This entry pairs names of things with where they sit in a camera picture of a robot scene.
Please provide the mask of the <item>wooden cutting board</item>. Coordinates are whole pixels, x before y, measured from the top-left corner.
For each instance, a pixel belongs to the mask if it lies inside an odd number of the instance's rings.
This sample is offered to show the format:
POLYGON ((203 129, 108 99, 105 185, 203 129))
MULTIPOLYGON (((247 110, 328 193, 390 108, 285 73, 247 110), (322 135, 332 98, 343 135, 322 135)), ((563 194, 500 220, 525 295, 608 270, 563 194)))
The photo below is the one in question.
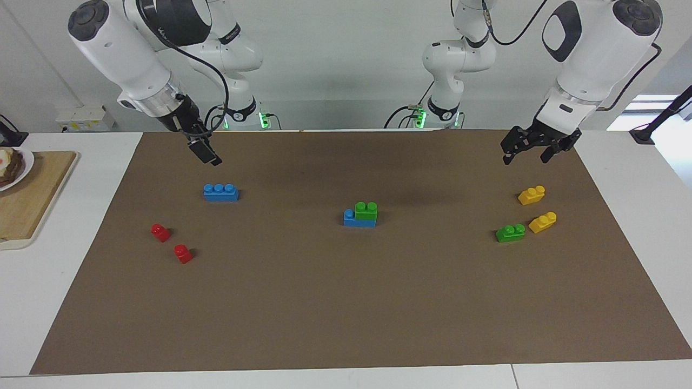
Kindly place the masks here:
POLYGON ((32 153, 30 172, 0 192, 0 251, 24 249, 36 239, 79 160, 74 151, 32 153))

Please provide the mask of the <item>black desk object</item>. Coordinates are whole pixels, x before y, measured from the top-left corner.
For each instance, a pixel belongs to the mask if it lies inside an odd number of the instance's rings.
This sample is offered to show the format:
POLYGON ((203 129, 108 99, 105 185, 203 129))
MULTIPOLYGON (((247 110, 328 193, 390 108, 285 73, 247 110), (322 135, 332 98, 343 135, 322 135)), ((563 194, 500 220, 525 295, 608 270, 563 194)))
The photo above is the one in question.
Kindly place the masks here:
POLYGON ((27 131, 20 131, 11 120, 0 114, 0 147, 19 147, 27 137, 27 131))

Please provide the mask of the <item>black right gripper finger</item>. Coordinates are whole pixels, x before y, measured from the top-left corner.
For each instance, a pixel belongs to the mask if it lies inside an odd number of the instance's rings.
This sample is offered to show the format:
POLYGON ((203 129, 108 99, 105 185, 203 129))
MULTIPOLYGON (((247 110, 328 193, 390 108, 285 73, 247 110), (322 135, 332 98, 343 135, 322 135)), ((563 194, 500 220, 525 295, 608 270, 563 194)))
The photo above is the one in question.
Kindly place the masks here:
POLYGON ((211 163, 213 166, 218 166, 222 163, 222 159, 211 148, 208 138, 192 138, 188 141, 188 148, 202 163, 211 163))

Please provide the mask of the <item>blue three-stud block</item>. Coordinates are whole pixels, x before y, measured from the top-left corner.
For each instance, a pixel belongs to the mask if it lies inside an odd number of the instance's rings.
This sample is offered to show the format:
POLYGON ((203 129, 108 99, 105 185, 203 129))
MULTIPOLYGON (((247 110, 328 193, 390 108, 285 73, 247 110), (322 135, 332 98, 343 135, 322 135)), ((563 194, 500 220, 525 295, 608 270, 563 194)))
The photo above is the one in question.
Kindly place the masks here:
POLYGON ((205 184, 203 196, 208 202, 236 202, 239 190, 233 184, 205 184))
POLYGON ((343 226, 345 227, 376 227, 376 220, 356 219, 353 209, 344 210, 343 226))

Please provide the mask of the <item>toast food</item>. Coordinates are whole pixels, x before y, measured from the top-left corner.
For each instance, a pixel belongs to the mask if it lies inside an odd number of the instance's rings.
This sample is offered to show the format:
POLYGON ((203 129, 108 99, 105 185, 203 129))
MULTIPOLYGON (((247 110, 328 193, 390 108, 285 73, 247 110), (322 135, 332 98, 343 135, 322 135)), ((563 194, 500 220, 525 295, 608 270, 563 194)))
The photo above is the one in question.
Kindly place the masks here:
POLYGON ((24 157, 10 147, 0 147, 0 187, 12 184, 19 176, 24 157))

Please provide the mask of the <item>yellow two-stud block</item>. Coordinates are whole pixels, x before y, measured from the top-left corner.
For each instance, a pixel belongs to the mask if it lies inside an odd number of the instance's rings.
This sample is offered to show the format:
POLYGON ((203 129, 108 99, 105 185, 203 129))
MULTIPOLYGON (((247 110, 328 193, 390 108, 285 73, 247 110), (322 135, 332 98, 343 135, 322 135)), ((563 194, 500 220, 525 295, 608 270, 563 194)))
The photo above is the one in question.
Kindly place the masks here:
POLYGON ((521 194, 518 195, 517 200, 522 204, 522 206, 528 206, 541 201, 545 194, 545 187, 543 185, 537 185, 536 187, 529 187, 522 191, 521 194))
POLYGON ((539 232, 546 231, 549 227, 554 226, 554 224, 557 222, 557 214, 555 212, 547 212, 546 214, 542 214, 539 217, 536 217, 536 219, 532 220, 529 223, 529 228, 535 233, 538 234, 539 232))

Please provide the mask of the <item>brown table mat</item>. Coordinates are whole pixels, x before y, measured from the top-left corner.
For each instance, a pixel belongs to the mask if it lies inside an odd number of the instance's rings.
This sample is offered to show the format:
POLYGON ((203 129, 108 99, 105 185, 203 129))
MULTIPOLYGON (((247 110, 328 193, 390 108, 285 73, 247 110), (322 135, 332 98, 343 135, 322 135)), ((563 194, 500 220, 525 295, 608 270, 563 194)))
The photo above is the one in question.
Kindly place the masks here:
POLYGON ((692 359, 579 155, 505 165, 504 136, 216 133, 213 167, 142 135, 32 374, 692 359))

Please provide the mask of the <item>white plate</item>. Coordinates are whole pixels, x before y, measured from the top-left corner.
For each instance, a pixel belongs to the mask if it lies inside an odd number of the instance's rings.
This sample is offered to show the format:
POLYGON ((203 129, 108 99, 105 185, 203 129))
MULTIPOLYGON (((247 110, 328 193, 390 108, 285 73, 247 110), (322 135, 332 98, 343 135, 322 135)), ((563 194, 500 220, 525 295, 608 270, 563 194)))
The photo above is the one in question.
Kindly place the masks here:
POLYGON ((17 152, 20 152, 22 154, 22 157, 24 157, 24 162, 23 162, 22 170, 21 170, 19 176, 17 177, 17 179, 12 184, 9 184, 5 187, 0 187, 0 192, 5 191, 8 188, 11 188, 11 187, 17 185, 22 179, 24 179, 24 177, 32 169, 33 163, 35 161, 33 153, 30 152, 29 150, 26 150, 26 149, 21 148, 21 147, 10 147, 10 148, 17 150, 17 152))

